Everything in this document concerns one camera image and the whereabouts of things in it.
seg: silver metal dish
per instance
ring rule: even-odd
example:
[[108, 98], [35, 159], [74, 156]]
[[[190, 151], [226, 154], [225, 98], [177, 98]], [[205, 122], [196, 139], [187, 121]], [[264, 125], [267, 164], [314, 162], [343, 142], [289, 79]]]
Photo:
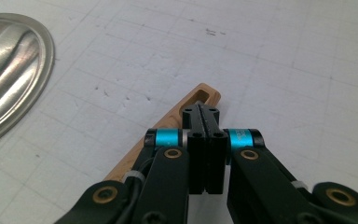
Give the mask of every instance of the silver metal dish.
[[34, 104], [53, 62], [46, 27], [29, 17], [0, 13], [0, 137]]

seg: wooden part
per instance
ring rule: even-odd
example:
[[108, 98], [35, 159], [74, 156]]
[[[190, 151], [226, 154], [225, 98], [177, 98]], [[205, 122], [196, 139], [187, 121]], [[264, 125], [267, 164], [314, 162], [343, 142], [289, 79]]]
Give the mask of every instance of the wooden part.
[[[182, 128], [182, 109], [201, 101], [206, 105], [216, 106], [220, 100], [220, 93], [205, 83], [200, 83], [185, 98], [175, 105], [153, 128]], [[135, 163], [140, 151], [144, 146], [144, 139], [139, 142], [121, 159], [104, 180], [121, 181]]]

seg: white table surface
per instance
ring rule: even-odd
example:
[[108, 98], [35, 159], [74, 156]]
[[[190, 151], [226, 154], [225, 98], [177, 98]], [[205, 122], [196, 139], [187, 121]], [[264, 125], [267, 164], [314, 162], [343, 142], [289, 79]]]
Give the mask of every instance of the white table surface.
[[[257, 128], [310, 188], [358, 191], [358, 0], [1, 0], [0, 12], [42, 22], [56, 47], [42, 96], [0, 139], [0, 224], [54, 222], [200, 82], [222, 94], [222, 128]], [[226, 198], [192, 196], [188, 223], [230, 223]]]

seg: metal bowl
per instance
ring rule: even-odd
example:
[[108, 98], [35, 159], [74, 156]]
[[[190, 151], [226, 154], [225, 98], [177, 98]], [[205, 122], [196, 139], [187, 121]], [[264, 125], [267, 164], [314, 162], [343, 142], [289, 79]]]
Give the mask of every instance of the metal bowl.
[[29, 17], [0, 13], [0, 137], [34, 104], [53, 62], [46, 27]]

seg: screw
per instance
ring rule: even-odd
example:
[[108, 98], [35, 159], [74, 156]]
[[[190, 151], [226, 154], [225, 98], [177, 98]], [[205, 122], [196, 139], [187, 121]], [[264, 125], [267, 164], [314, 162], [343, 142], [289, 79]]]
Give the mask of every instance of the screw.
[[197, 138], [202, 137], [202, 133], [193, 133], [193, 137], [197, 137]]
[[92, 200], [95, 203], [110, 203], [118, 194], [117, 188], [113, 186], [105, 186], [97, 189], [92, 195]]
[[142, 224], [165, 224], [167, 218], [160, 212], [148, 212], [142, 218]]
[[182, 152], [176, 148], [171, 148], [164, 152], [164, 156], [169, 159], [176, 159], [182, 156]]
[[223, 134], [222, 133], [214, 133], [213, 136], [215, 136], [215, 137], [223, 137]]
[[327, 189], [326, 195], [335, 203], [339, 203], [347, 207], [356, 205], [356, 199], [343, 189]]
[[323, 224], [323, 222], [311, 213], [300, 213], [297, 215], [297, 224]]
[[241, 152], [241, 156], [243, 156], [246, 160], [255, 161], [258, 159], [258, 154], [252, 150], [244, 150]]

